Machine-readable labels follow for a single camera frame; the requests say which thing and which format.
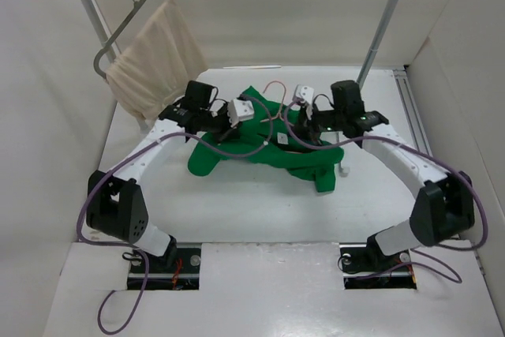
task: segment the gray hanger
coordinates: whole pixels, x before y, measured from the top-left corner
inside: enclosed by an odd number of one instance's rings
[[[93,59],[93,68],[96,73],[100,75],[103,79],[106,79],[105,73],[100,69],[100,59],[111,49],[112,44],[118,39],[119,35],[125,30],[126,25],[133,19],[133,17],[137,14],[140,8],[144,5],[147,0],[132,0],[133,1],[133,9],[128,13],[122,23],[118,26],[118,28],[112,33],[110,38],[103,44],[102,49],[96,54],[95,59]]]

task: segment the white wall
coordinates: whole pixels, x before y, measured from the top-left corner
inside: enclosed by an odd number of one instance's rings
[[[504,0],[450,0],[408,70],[435,155],[466,170],[489,218],[479,252],[505,325]],[[469,235],[480,236],[480,227]]]
[[[79,0],[0,0],[1,335],[43,334],[112,106]]]
[[[110,29],[131,0],[96,0]],[[163,0],[149,0],[119,39],[128,45]],[[211,66],[360,65],[387,0],[178,0]],[[400,0],[377,55],[411,63],[447,0]]]

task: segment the metal pole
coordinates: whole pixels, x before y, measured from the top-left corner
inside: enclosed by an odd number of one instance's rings
[[[376,58],[380,42],[384,37],[384,33],[386,33],[389,20],[391,20],[397,4],[398,0],[387,0],[386,8],[380,18],[379,25],[377,26],[376,34],[373,36],[372,44],[368,49],[360,74],[357,76],[357,83],[360,85],[360,89],[363,88],[363,84],[365,84],[365,79],[372,67],[373,60]]]
[[[105,29],[103,28],[102,21],[100,20],[100,17],[98,13],[96,12],[96,8],[93,5],[92,0],[80,0],[82,3],[84,10],[88,14],[88,18],[91,21],[93,28],[95,29],[95,33],[98,36],[100,43],[105,45],[105,42],[108,40],[109,36],[105,32]],[[107,51],[107,58],[109,58],[110,63],[114,62],[116,59],[116,54],[114,53],[114,49],[109,49]]]
[[[377,26],[376,34],[373,36],[372,44],[368,49],[368,53],[366,54],[365,61],[363,62],[363,66],[361,67],[360,73],[357,76],[357,83],[360,85],[360,89],[363,88],[365,84],[366,77],[368,76],[368,72],[372,67],[373,60],[377,55],[377,51],[379,50],[380,42],[384,37],[384,33],[386,33],[387,26],[389,25],[389,21],[393,16],[393,12],[395,11],[396,5],[398,4],[398,0],[387,0],[386,8],[380,18],[379,25]]]

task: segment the beige wall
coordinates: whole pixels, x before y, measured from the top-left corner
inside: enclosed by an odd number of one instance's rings
[[[128,45],[163,0],[149,0],[119,39]],[[281,63],[360,65],[387,0],[178,0],[213,67]],[[111,29],[131,0],[97,0]],[[447,0],[401,0],[377,55],[411,63]]]
[[[504,0],[450,0],[409,68],[413,93],[435,155],[466,170],[489,218],[479,252],[505,322]],[[470,234],[480,236],[480,227]]]
[[[0,0],[0,335],[43,334],[114,104],[79,0]]]

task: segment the beige cloth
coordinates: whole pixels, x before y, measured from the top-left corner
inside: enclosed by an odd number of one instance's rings
[[[131,45],[107,69],[118,102],[139,119],[154,120],[208,66],[175,0],[166,0]]]

